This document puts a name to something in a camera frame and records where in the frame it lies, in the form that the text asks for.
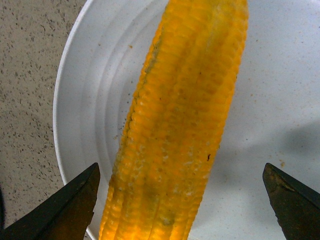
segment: cooked corn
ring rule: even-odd
[[[169,0],[109,182],[100,240],[186,240],[219,148],[246,0]]]

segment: white bowl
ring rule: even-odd
[[[98,162],[88,232],[98,239],[108,181],[142,64],[167,0],[88,0],[62,54],[53,133],[66,184]],[[250,0],[246,49],[223,140],[190,240],[284,240],[265,163],[320,190],[320,2]]]

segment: speckled countertop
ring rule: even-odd
[[[63,186],[53,137],[60,58],[85,0],[2,0],[0,186],[5,227]]]

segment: corn cob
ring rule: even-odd
[[[186,240],[245,47],[246,0],[169,0],[112,170],[100,240]]]

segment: gray surface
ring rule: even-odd
[[[0,186],[5,226],[63,186],[52,128],[55,81],[85,0],[2,0]]]

